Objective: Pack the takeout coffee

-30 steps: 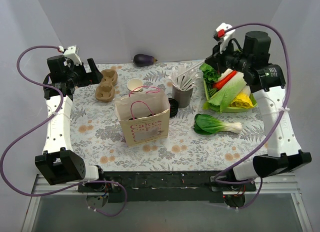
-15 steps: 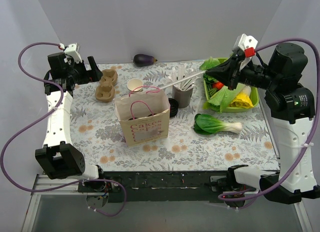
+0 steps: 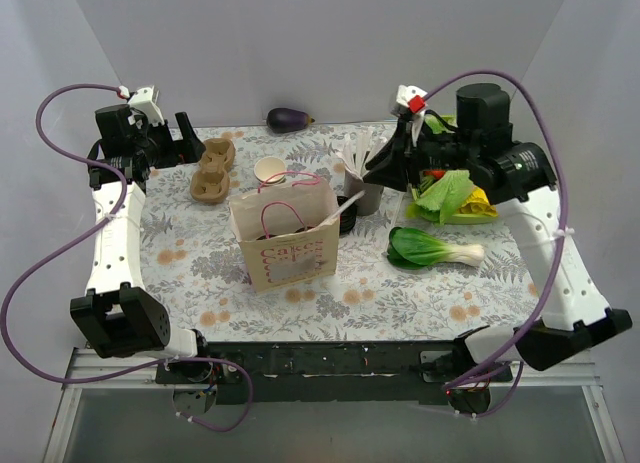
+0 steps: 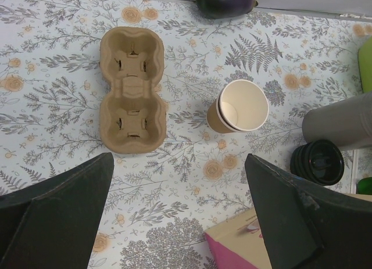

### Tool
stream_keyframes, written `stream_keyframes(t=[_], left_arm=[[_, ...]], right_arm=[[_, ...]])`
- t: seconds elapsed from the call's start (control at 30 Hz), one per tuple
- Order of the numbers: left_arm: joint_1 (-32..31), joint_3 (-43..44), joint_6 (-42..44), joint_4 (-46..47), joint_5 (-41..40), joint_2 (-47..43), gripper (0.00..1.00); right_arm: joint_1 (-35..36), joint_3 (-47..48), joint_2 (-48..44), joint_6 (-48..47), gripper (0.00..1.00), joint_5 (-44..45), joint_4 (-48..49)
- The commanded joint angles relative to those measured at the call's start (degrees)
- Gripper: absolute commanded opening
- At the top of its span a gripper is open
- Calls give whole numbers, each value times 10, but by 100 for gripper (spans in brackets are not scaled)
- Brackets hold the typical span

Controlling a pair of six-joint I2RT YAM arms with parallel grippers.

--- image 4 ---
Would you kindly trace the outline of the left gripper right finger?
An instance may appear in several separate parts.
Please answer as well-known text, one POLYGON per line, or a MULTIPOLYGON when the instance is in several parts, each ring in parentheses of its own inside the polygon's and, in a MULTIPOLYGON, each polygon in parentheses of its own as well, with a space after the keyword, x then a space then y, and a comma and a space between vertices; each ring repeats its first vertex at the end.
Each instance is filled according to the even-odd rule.
POLYGON ((273 268, 371 268, 371 196, 344 194, 249 154, 245 171, 273 268))

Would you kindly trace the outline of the stack of paper cups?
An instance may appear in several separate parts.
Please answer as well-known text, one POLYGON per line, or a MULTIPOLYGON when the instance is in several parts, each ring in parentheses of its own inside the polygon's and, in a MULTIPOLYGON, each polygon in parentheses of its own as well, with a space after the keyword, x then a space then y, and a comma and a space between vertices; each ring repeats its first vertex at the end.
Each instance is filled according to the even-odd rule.
POLYGON ((219 134, 245 133, 259 129, 269 115, 263 90, 249 80, 228 83, 209 107, 208 126, 219 134))

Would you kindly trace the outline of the stack of black lids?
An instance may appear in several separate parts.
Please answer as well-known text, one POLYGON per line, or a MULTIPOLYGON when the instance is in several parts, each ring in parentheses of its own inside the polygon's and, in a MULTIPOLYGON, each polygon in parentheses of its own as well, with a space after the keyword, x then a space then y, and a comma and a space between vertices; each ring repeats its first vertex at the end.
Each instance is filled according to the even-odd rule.
POLYGON ((344 168, 341 151, 325 139, 299 146, 291 155, 291 173, 322 186, 337 184, 344 168))

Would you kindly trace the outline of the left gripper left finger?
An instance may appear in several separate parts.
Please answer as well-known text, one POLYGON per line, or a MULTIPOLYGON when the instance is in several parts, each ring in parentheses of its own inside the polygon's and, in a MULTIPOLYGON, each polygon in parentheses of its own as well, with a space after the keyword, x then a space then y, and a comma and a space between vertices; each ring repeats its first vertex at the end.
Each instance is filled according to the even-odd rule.
POLYGON ((87 268, 114 159, 79 166, 1 196, 1 268, 87 268))

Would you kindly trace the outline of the paper bag with pink handles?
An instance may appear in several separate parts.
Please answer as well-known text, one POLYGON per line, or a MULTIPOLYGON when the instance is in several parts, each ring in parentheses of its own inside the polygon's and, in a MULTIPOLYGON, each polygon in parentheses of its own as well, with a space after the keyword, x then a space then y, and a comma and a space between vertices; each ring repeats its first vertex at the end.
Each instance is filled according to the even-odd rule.
POLYGON ((273 268, 255 208, 205 232, 218 268, 273 268))

